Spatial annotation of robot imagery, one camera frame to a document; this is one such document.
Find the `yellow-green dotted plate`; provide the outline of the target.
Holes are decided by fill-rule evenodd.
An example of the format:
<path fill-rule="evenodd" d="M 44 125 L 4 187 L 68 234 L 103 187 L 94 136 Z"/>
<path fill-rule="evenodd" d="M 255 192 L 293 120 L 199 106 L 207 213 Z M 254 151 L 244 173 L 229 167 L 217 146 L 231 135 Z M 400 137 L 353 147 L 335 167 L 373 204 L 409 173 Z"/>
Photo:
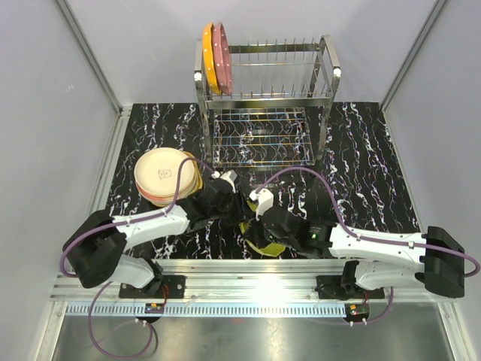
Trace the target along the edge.
<path fill-rule="evenodd" d="M 271 240 L 271 234 L 262 223 L 255 219 L 257 205 L 247 200 L 247 215 L 253 217 L 239 224 L 242 239 L 258 254 L 268 257 L 278 257 L 286 247 Z"/>

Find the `pink dotted plate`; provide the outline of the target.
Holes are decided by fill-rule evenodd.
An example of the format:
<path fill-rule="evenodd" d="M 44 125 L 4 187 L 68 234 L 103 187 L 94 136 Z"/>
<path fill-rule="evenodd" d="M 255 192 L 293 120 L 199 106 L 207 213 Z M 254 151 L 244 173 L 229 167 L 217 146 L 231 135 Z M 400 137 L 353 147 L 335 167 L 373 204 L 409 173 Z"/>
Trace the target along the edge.
<path fill-rule="evenodd" d="M 222 22 L 218 22 L 213 27 L 212 45 L 219 89 L 222 94 L 230 96 L 232 94 L 231 54 Z"/>

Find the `orange dotted plate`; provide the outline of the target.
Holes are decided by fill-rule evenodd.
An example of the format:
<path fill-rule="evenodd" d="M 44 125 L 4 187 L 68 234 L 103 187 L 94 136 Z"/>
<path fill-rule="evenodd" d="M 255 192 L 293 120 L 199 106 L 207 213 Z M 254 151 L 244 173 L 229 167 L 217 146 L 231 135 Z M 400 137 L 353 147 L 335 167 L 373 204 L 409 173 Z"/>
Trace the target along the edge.
<path fill-rule="evenodd" d="M 221 94 L 221 89 L 217 83 L 216 78 L 216 66 L 213 58 L 213 45 L 212 45 L 213 24 L 208 23 L 202 32 L 202 53 L 204 60 L 205 74 L 207 78 L 207 84 L 210 87 L 210 91 L 215 95 Z"/>

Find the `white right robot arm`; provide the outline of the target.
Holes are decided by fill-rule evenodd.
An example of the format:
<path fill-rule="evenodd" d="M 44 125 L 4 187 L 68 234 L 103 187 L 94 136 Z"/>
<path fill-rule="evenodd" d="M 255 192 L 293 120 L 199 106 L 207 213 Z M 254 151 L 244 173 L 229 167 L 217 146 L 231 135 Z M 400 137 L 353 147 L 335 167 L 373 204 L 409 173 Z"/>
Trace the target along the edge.
<path fill-rule="evenodd" d="M 464 248 L 445 230 L 384 233 L 302 219 L 274 206 L 250 221 L 246 239 L 272 256 L 279 244 L 311 259 L 345 259 L 330 295 L 357 299 L 384 287 L 424 288 L 437 296 L 464 297 Z"/>

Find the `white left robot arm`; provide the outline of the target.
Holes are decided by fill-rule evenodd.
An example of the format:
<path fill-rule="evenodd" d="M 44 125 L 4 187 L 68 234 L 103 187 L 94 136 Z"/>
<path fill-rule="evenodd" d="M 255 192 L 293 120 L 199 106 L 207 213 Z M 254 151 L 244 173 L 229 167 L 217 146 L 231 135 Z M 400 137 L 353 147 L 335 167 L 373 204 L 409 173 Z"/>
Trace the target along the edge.
<path fill-rule="evenodd" d="M 214 173 L 201 190 L 165 208 L 118 217 L 96 211 L 65 242 L 60 264 L 73 270 L 61 272 L 85 289 L 119 282 L 146 299 L 155 298 L 162 289 L 163 268 L 126 251 L 157 238 L 197 232 L 218 219 L 236 225 L 244 220 L 242 201 L 238 175 L 231 170 Z"/>

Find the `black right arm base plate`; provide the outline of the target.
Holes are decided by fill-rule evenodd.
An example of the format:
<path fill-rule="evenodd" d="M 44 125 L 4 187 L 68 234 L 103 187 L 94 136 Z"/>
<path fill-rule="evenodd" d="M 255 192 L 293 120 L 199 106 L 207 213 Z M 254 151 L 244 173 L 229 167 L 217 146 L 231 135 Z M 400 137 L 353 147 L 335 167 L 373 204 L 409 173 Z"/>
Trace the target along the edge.
<path fill-rule="evenodd" d="M 318 275 L 315 291 L 320 299 L 335 299 L 338 301 L 383 299 L 385 297 L 385 291 L 382 288 L 364 290 L 354 283 L 344 282 L 341 275 Z"/>

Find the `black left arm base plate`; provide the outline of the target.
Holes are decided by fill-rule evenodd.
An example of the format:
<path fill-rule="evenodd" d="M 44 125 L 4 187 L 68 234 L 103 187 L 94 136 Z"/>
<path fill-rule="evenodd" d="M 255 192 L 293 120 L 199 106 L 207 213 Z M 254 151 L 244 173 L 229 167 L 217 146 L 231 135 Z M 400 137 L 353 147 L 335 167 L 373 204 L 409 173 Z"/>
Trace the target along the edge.
<path fill-rule="evenodd" d="M 184 275 L 164 275 L 159 284 L 149 289 L 138 289 L 128 284 L 121 284 L 119 297 L 121 299 L 183 299 L 186 277 Z"/>

